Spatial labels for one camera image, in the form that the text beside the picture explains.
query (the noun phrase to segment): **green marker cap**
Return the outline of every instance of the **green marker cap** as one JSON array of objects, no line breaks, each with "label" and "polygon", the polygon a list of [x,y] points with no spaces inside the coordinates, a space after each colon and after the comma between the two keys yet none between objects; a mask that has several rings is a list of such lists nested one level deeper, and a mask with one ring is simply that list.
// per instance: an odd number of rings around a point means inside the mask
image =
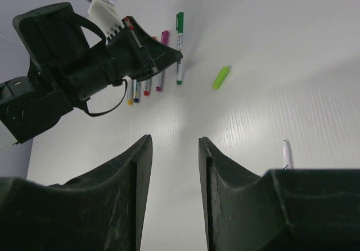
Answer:
[{"label": "green marker cap", "polygon": [[178,33],[184,33],[184,12],[176,15],[176,30]]}]

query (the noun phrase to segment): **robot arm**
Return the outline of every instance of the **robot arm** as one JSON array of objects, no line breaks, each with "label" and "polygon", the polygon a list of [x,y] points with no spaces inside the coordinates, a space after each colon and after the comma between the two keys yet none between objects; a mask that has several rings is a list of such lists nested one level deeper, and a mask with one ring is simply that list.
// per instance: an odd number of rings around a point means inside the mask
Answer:
[{"label": "robot arm", "polygon": [[[69,3],[30,11],[13,20],[30,55],[27,77],[0,84],[0,149],[53,127],[74,107],[89,114],[87,101],[108,85],[129,76],[147,80],[182,58],[153,40],[128,16],[108,38]],[[81,27],[101,41],[92,48]]]}]

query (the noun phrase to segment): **blue marker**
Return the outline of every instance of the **blue marker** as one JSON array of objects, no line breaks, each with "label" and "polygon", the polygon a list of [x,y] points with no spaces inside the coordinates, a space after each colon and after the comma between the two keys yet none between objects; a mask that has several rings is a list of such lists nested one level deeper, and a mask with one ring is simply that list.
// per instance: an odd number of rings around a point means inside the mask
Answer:
[{"label": "blue marker", "polygon": [[140,86],[141,86],[141,82],[133,80],[134,103],[140,102]]}]

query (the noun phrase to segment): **pink marker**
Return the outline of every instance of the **pink marker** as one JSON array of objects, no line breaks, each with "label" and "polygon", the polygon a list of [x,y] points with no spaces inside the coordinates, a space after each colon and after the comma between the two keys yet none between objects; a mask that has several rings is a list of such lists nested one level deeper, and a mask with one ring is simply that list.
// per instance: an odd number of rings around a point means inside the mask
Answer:
[{"label": "pink marker", "polygon": [[[169,35],[170,35],[170,33],[168,30],[163,31],[163,33],[161,34],[161,43],[162,44],[164,44],[166,46],[168,45]],[[163,90],[164,72],[165,72],[165,70],[156,76],[156,91],[157,92],[161,92]]]}]

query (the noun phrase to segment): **white surface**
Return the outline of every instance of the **white surface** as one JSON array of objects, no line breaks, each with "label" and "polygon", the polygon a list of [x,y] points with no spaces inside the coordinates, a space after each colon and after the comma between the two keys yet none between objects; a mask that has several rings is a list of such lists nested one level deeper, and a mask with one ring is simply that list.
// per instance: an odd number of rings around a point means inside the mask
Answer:
[{"label": "white surface", "polygon": [[[360,0],[118,0],[151,35],[185,12],[184,84],[176,66],[163,93],[92,119],[74,111],[34,140],[28,178],[64,183],[122,153],[144,134],[154,162],[142,250],[205,250],[198,138],[263,174],[290,142],[297,168],[359,168]],[[232,71],[219,91],[220,68]],[[123,88],[90,101],[115,105]]]},{"label": "white surface", "polygon": [[6,125],[0,121],[0,150],[4,150],[17,143],[16,138],[7,129]]},{"label": "white surface", "polygon": [[33,140],[16,144],[0,152],[0,177],[20,177],[26,179]]}]

